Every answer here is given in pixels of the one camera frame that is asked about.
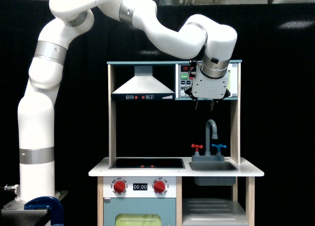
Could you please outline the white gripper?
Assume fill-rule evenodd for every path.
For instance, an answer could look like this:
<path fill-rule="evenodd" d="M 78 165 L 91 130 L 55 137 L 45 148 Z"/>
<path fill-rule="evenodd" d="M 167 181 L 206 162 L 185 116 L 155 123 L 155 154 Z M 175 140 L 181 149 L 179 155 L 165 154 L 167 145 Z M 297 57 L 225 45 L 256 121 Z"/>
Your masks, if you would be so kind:
<path fill-rule="evenodd" d="M 195 101 L 195 110 L 198 98 L 211 99 L 210 109 L 213 111 L 215 99 L 223 99 L 231 95 L 228 89 L 228 73 L 222 78 L 209 78 L 201 70 L 197 70 L 192 85 L 185 89 L 185 94 Z"/>

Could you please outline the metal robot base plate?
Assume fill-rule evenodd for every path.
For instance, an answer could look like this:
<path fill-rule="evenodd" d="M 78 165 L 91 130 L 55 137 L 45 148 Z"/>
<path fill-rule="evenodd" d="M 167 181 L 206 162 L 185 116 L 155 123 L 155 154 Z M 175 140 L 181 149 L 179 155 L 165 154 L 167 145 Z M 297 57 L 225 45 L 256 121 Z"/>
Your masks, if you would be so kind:
<path fill-rule="evenodd" d="M 2 226 L 63 226 L 64 214 L 61 200 L 68 191 L 56 192 L 53 197 L 41 197 L 30 203 L 17 198 L 0 211 Z"/>

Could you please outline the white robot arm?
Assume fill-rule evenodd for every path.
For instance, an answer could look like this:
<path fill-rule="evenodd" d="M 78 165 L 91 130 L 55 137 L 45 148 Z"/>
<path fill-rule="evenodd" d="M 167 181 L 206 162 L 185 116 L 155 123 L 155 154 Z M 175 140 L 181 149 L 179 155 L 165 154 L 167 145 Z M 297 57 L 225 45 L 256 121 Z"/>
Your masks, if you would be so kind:
<path fill-rule="evenodd" d="M 179 31 L 157 19 L 153 0 L 49 0 L 54 19 L 39 34 L 24 96 L 18 105 L 20 199 L 55 195 L 54 106 L 70 43 L 94 24 L 92 9 L 142 30 L 162 52 L 192 59 L 203 50 L 201 70 L 207 83 L 223 78 L 231 59 L 236 31 L 206 16 L 190 16 Z"/>

